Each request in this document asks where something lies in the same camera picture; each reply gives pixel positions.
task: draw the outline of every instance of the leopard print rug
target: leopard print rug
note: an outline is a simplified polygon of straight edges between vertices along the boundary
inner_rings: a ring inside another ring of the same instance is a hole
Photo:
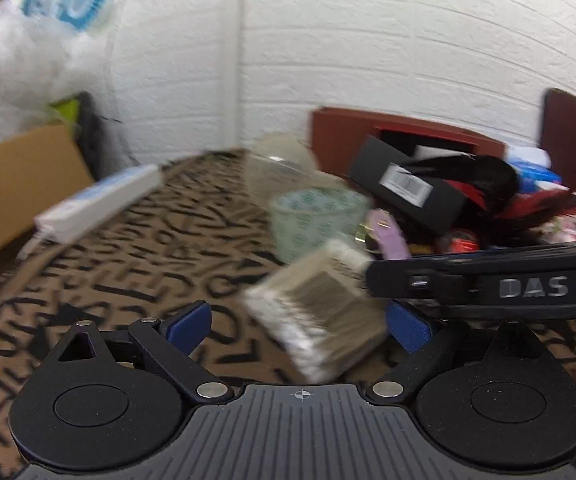
[[[10,403],[77,320],[120,330],[207,300],[212,331],[193,354],[205,368],[233,386],[303,381],[239,303],[280,265],[241,169],[239,151],[180,161],[161,189],[74,245],[44,247],[0,285],[0,480],[22,467],[6,424]],[[534,328],[566,366],[576,364],[574,324]],[[389,341],[340,379],[373,381],[401,357]]]

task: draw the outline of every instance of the yellow-green object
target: yellow-green object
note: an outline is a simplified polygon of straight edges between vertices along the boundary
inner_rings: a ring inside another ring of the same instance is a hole
[[[74,137],[79,121],[79,101],[75,98],[66,99],[50,104],[50,108],[59,114],[60,119],[69,127],[70,133]]]

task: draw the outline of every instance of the barcode label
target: barcode label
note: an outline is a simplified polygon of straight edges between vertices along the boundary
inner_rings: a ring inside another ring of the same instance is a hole
[[[397,164],[391,164],[379,183],[412,205],[423,207],[433,187]]]

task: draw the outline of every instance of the green patterned cup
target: green patterned cup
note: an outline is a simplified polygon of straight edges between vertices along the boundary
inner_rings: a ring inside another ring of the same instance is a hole
[[[288,264],[335,233],[354,234],[368,205],[368,198],[349,189],[303,189],[276,198],[270,206],[276,256]]]

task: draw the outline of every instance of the black box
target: black box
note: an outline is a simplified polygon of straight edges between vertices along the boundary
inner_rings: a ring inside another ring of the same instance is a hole
[[[400,164],[413,159],[376,137],[367,136],[348,178],[438,235],[455,222],[466,196],[440,178],[419,178]]]

